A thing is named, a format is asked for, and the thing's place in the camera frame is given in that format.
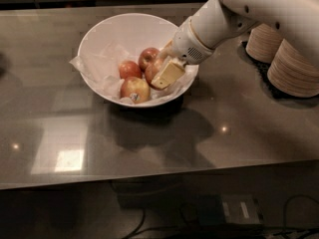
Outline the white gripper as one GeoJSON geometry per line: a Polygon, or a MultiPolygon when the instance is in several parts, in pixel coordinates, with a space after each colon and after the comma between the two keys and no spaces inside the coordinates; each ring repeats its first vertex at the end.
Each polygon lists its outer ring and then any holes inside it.
{"type": "Polygon", "coordinates": [[[207,48],[199,41],[192,29],[191,18],[188,17],[178,27],[172,40],[159,51],[159,60],[153,63],[157,73],[152,78],[152,86],[159,90],[167,88],[184,75],[185,68],[181,60],[191,65],[199,65],[213,52],[213,49],[207,48]],[[168,58],[172,54],[178,59],[168,58]]]}

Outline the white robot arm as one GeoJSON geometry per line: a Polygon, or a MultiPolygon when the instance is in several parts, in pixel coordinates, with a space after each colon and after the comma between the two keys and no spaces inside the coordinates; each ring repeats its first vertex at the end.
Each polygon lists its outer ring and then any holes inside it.
{"type": "Polygon", "coordinates": [[[160,51],[152,85],[164,89],[187,65],[198,65],[229,38],[258,24],[278,32],[310,63],[319,66],[319,0],[208,0],[176,30],[160,51]]]}

